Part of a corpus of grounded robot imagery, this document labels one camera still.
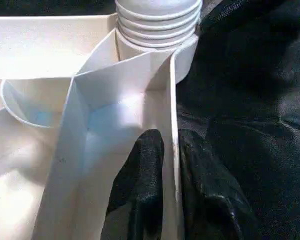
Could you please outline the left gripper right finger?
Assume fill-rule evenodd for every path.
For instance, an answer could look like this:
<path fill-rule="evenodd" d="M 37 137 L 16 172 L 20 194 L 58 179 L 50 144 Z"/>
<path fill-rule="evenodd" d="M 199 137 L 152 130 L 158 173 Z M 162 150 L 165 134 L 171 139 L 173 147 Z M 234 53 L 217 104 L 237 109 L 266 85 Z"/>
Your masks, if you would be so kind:
<path fill-rule="evenodd" d="M 185 239 L 257 240 L 252 208 L 211 144 L 193 130 L 178 132 Z"/>

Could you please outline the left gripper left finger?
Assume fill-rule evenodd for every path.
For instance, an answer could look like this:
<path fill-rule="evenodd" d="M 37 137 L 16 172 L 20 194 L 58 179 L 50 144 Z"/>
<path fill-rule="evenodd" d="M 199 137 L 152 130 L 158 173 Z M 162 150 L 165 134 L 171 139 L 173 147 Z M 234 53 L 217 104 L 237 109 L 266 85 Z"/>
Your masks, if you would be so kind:
<path fill-rule="evenodd" d="M 149 129 L 138 137 L 112 184 L 106 210 L 106 239 L 161 238 L 164 155 L 159 130 Z"/>

